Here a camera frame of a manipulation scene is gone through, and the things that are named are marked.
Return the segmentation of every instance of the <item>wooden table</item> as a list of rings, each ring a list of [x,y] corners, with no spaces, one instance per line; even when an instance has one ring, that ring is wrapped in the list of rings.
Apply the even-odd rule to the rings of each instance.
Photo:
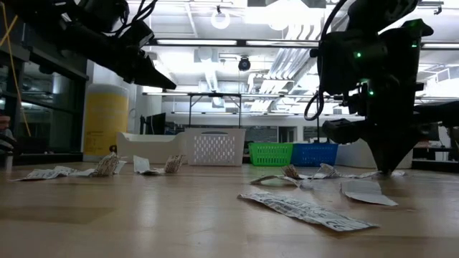
[[[6,181],[31,170],[0,172],[2,258],[459,257],[459,177],[454,174],[408,171],[402,178],[380,180],[383,192],[399,203],[388,207],[343,197],[343,179],[317,180],[314,191],[282,182],[247,183],[279,168],[184,166],[176,175],[146,177],[126,165],[111,178]],[[261,191],[381,227],[336,233],[237,199],[240,193]]]

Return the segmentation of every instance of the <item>yellow container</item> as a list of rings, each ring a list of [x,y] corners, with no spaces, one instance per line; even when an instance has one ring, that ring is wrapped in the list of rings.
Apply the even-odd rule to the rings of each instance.
[[[99,161],[116,144],[116,133],[128,129],[129,91],[115,85],[92,84],[85,106],[84,161]]]

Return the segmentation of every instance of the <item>green basket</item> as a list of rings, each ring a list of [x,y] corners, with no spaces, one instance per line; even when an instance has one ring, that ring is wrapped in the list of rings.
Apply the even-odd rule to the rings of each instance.
[[[292,143],[251,143],[250,161],[254,166],[287,166],[292,158]]]

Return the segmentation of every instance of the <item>white plastic basket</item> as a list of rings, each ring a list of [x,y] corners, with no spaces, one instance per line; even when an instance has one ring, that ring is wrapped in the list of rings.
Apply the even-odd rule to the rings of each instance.
[[[186,129],[188,164],[241,166],[245,129]]]

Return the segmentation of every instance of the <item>blue basket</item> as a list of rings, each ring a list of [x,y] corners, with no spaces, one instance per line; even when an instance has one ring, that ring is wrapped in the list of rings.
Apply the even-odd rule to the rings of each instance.
[[[338,144],[297,143],[293,145],[291,163],[295,166],[319,167],[321,163],[335,165]]]

